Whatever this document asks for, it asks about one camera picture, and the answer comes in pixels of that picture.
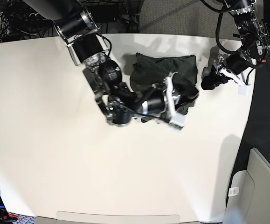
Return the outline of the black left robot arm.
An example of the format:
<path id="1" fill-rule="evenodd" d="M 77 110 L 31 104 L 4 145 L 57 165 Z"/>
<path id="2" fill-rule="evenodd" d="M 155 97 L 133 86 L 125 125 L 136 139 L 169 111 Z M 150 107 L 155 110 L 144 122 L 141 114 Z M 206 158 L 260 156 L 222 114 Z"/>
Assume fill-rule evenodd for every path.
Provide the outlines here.
<path id="1" fill-rule="evenodd" d="M 223 0 L 223 7 L 217 9 L 202 1 L 211 11 L 218 13 L 218 21 L 215 30 L 217 47 L 228 57 L 218 54 L 211 66 L 211 71 L 202 78 L 203 90 L 213 90 L 228 81 L 234 81 L 239 86 L 239 91 L 247 92 L 250 88 L 250 74 L 263 66 L 270 50 L 266 28 L 260 24 L 253 5 L 254 0 Z M 220 42 L 220 30 L 224 14 L 230 14 L 234 19 L 239 32 L 241 47 L 237 50 L 228 50 Z"/>

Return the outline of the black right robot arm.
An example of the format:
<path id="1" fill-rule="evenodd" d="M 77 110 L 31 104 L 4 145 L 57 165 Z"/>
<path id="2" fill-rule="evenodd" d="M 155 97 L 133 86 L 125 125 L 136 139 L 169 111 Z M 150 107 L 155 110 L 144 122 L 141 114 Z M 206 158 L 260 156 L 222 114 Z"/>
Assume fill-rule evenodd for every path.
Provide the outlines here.
<path id="1" fill-rule="evenodd" d="M 187 117 L 180 108 L 194 102 L 198 90 L 176 84 L 175 71 L 145 91 L 132 92 L 123 82 L 119 65 L 110 58 L 110 50 L 102 47 L 102 36 L 86 6 L 76 0 L 29 0 L 27 4 L 53 22 L 74 64 L 85 66 L 84 76 L 109 125 L 126 126 L 132 119 L 143 117 L 176 129 L 185 125 Z"/>

